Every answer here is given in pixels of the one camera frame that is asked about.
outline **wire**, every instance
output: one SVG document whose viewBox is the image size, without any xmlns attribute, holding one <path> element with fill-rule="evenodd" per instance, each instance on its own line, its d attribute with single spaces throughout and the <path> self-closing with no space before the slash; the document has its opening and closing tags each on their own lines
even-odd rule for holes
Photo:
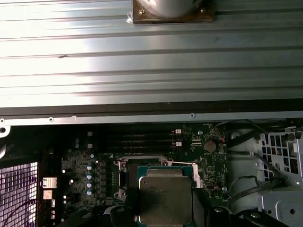
<svg viewBox="0 0 303 227">
<path fill-rule="evenodd" d="M 236 137 L 234 138 L 233 140 L 229 140 L 228 143 L 227 143 L 227 148 L 232 148 L 232 147 L 235 147 L 239 144 L 242 144 L 246 141 L 248 141 L 249 139 L 255 137 L 255 136 L 258 136 L 260 134 L 262 134 L 263 131 L 260 130 L 260 129 L 254 129 L 242 136 L 239 136 L 239 137 Z"/>
<path fill-rule="evenodd" d="M 245 139 L 244 141 L 242 141 L 242 140 L 240 140 L 240 139 L 236 140 L 236 138 L 233 139 L 233 140 L 232 140 L 233 142 L 237 142 L 236 145 L 241 144 L 241 143 L 243 143 L 243 142 L 249 140 L 250 138 L 255 137 L 255 136 L 257 136 L 257 135 L 259 135 L 259 134 L 261 134 L 261 133 L 263 133 L 263 132 L 264 132 L 264 133 L 268 133 L 268 131 L 267 131 L 266 129 L 262 128 L 261 126 L 257 125 L 256 123 L 254 123 L 253 121 L 248 120 L 248 119 L 224 121 L 224 122 L 220 122 L 220 123 L 216 124 L 216 125 L 213 127 L 213 132 L 222 140 L 222 142 L 225 142 L 225 139 L 224 139 L 224 137 L 223 137 L 216 129 L 217 129 L 219 126 L 221 126 L 221 125 L 228 124 L 228 123 L 232 123 L 232 122 L 235 122 L 235 121 L 246 121 L 246 122 L 252 124 L 253 126 L 255 126 L 255 127 L 257 128 L 257 130 L 253 130 L 253 132 L 254 132 L 254 133 L 252 133 L 253 136 L 251 136 L 249 133 L 246 133 L 245 135 L 241 136 L 242 139 Z"/>
<path fill-rule="evenodd" d="M 264 191 L 264 190 L 269 190 L 272 189 L 274 187 L 277 187 L 278 185 L 281 184 L 281 180 L 280 179 L 275 179 L 269 183 L 265 183 L 265 184 L 261 184 L 255 187 L 252 187 L 250 189 L 244 190 L 238 194 L 236 194 L 235 196 L 232 197 L 231 200 L 228 201 L 228 206 L 231 205 L 232 202 L 235 202 L 245 196 L 248 196 L 250 194 L 253 194 L 255 192 L 260 192 L 260 191 Z"/>
<path fill-rule="evenodd" d="M 239 180 L 241 180 L 241 179 L 252 179 L 252 178 L 254 178 L 254 180 L 255 180 L 255 182 L 256 182 L 256 185 L 259 185 L 258 179 L 257 179 L 256 176 L 253 176 L 253 175 L 249 175 L 249 176 L 240 176 L 240 177 L 238 177 L 238 178 L 236 178 L 236 179 L 233 180 L 233 182 L 232 182 L 231 185 L 229 186 L 229 192 L 231 192 L 232 187 L 233 187 L 233 186 L 235 185 L 235 183 L 237 183 Z"/>
<path fill-rule="evenodd" d="M 245 120 L 245 121 L 251 123 L 253 126 L 255 126 L 257 129 L 260 129 L 264 133 L 268 133 L 268 131 L 266 129 L 263 129 L 261 126 L 257 125 L 256 123 L 252 122 L 251 120 Z"/>
<path fill-rule="evenodd" d="M 273 165 L 271 163 L 269 163 L 265 158 L 263 158 L 261 155 L 257 154 L 257 153 L 254 153 L 254 156 L 259 158 L 266 166 L 269 170 L 271 170 L 274 174 L 275 174 L 275 177 L 281 177 L 281 173 L 273 167 Z"/>
<path fill-rule="evenodd" d="M 233 150 L 228 150 L 227 153 L 231 154 L 231 155 L 245 155 L 245 156 L 250 156 L 251 155 L 250 151 L 233 151 Z M 275 167 L 273 167 L 273 165 L 270 162 L 268 162 L 261 155 L 255 153 L 255 152 L 252 152 L 252 153 L 253 153 L 254 157 L 259 158 L 267 166 L 267 168 L 269 170 L 271 170 L 275 174 L 275 177 L 282 177 L 282 174 Z"/>
<path fill-rule="evenodd" d="M 228 151 L 230 154 L 236 154 L 236 155 L 250 155 L 250 152 L 249 151 L 244 151 L 244 152 L 241 152 L 241 151 Z M 273 181 L 269 182 L 269 183 L 264 183 L 264 184 L 260 184 L 260 185 L 257 185 L 255 187 L 252 187 L 250 189 L 247 189 L 247 190 L 244 190 L 238 194 L 236 194 L 235 196 L 232 197 L 231 200 L 228 201 L 228 206 L 230 207 L 231 203 L 232 202 L 235 202 L 236 200 L 239 200 L 245 196 L 248 196 L 250 194 L 253 194 L 255 192 L 260 192 L 260 191 L 264 191 L 264 190 L 269 190 L 269 189 L 272 189 L 278 185 L 280 185 L 282 182 L 281 182 L 281 178 L 282 178 L 282 175 L 281 173 L 276 169 L 274 168 L 265 158 L 263 158 L 261 155 L 257 154 L 257 153 L 253 153 L 255 157 L 259 158 L 266 166 L 269 170 L 271 170 L 273 173 L 274 173 L 274 177 L 276 179 L 274 179 Z"/>
<path fill-rule="evenodd" d="M 13 216 L 13 214 L 14 214 L 18 209 L 20 209 L 21 207 L 23 207 L 23 206 L 25 206 L 25 205 L 31 204 L 31 203 L 34 202 L 34 201 L 36 201 L 36 199 L 28 200 L 28 201 L 22 203 L 22 204 L 21 204 L 20 206 L 18 206 L 16 209 L 14 209 L 14 210 L 10 213 L 10 215 L 5 219 L 5 221 L 3 222 L 2 227 L 5 227 L 5 226 L 7 225 L 8 220 Z"/>
</svg>

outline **metal edge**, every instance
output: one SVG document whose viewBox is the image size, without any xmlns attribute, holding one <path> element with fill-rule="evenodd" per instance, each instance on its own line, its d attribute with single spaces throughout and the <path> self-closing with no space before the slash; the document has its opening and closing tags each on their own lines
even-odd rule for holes
<svg viewBox="0 0 303 227">
<path fill-rule="evenodd" d="M 5 119 L 0 122 L 3 126 L 23 125 L 62 125 L 62 124 L 97 124 L 97 123 L 135 123 L 135 122 L 209 122 L 244 119 L 281 119 L 302 118 L 303 111 L 284 112 L 237 112 L 237 113 L 188 113 L 162 115 L 133 115 L 133 116 L 95 116 L 95 117 L 49 117 L 34 119 Z"/>
</svg>

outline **screw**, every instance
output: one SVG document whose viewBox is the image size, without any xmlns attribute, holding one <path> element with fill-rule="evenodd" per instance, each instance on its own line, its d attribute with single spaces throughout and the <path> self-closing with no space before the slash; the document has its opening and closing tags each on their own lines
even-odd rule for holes
<svg viewBox="0 0 303 227">
<path fill-rule="evenodd" d="M 258 213 L 251 213 L 250 216 L 253 218 L 260 218 L 261 216 Z"/>
<path fill-rule="evenodd" d="M 214 210 L 218 213 L 221 213 L 224 211 L 221 207 L 216 207 Z"/>
</svg>

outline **black cable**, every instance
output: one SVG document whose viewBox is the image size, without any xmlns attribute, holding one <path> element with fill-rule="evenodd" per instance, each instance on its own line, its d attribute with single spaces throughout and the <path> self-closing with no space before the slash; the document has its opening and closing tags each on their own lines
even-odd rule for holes
<svg viewBox="0 0 303 227">
<path fill-rule="evenodd" d="M 248 196 L 248 195 L 256 193 L 256 192 L 272 189 L 274 187 L 277 187 L 280 184 L 281 184 L 281 180 L 275 179 L 269 183 L 264 183 L 264 184 L 252 187 L 250 189 L 244 190 L 244 191 L 236 194 L 235 196 L 233 196 L 231 198 L 231 200 L 228 201 L 228 203 L 229 203 L 228 206 L 230 206 L 232 202 L 235 202 L 245 196 Z"/>
<path fill-rule="evenodd" d="M 282 176 L 281 173 L 276 168 L 274 168 L 273 165 L 270 162 L 268 162 L 265 158 L 263 158 L 261 155 L 254 153 L 254 156 L 259 158 L 267 166 L 267 168 L 274 173 L 275 177 Z"/>
<path fill-rule="evenodd" d="M 2 227 L 5 227 L 5 226 L 7 225 L 8 220 L 14 215 L 14 213 L 15 213 L 18 209 L 20 209 L 21 207 L 23 207 L 23 206 L 25 206 L 25 205 L 31 204 L 32 202 L 35 202 L 35 201 L 36 201 L 36 199 L 28 200 L 28 201 L 22 203 L 22 204 L 21 204 L 20 206 L 18 206 L 17 208 L 15 208 L 15 209 L 10 213 L 10 215 L 4 220 Z"/>
<path fill-rule="evenodd" d="M 235 185 L 235 183 L 237 183 L 239 180 L 241 180 L 241 179 L 252 179 L 252 178 L 254 178 L 256 185 L 259 185 L 258 179 L 257 179 L 256 176 L 253 176 L 253 175 L 240 176 L 240 177 L 234 179 L 233 182 L 230 184 L 230 186 L 229 186 L 229 192 L 232 190 L 232 187 Z"/>
<path fill-rule="evenodd" d="M 242 144 L 242 143 L 248 141 L 249 139 L 251 139 L 251 138 L 253 138 L 255 136 L 258 136 L 258 135 L 260 135 L 262 133 L 263 133 L 262 130 L 260 130 L 260 129 L 254 129 L 254 130 L 252 130 L 252 131 L 250 131 L 250 132 L 248 132 L 248 133 L 246 133 L 246 134 L 244 134 L 242 136 L 234 138 L 233 140 L 228 140 L 228 142 L 227 142 L 227 148 L 235 147 L 235 146 L 237 146 L 239 144 Z"/>
<path fill-rule="evenodd" d="M 257 129 L 260 129 L 264 133 L 268 133 L 268 131 L 266 129 L 263 129 L 261 126 L 257 125 L 256 123 L 252 122 L 251 120 L 245 120 L 245 121 L 251 123 L 253 126 L 255 126 Z"/>
<path fill-rule="evenodd" d="M 250 156 L 250 152 L 249 151 L 233 151 L 233 150 L 228 150 L 227 153 L 231 154 L 231 155 Z M 273 165 L 270 162 L 268 162 L 265 158 L 263 158 L 261 155 L 259 155 L 257 153 L 253 153 L 253 154 L 254 154 L 254 157 L 259 158 L 267 166 L 267 168 L 274 173 L 275 177 L 282 177 L 281 173 L 275 167 L 273 167 Z"/>
</svg>

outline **ventilation grille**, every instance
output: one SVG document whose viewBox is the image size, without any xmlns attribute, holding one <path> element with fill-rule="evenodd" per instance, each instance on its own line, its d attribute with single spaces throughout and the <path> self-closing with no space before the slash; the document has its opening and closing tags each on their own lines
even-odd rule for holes
<svg viewBox="0 0 303 227">
<path fill-rule="evenodd" d="M 262 137 L 263 158 L 283 174 L 302 177 L 299 148 L 301 135 L 301 132 L 264 134 Z M 273 172 L 264 165 L 265 179 L 272 176 Z"/>
<path fill-rule="evenodd" d="M 1 227 L 36 226 L 37 171 L 37 162 L 0 169 Z"/>
</svg>

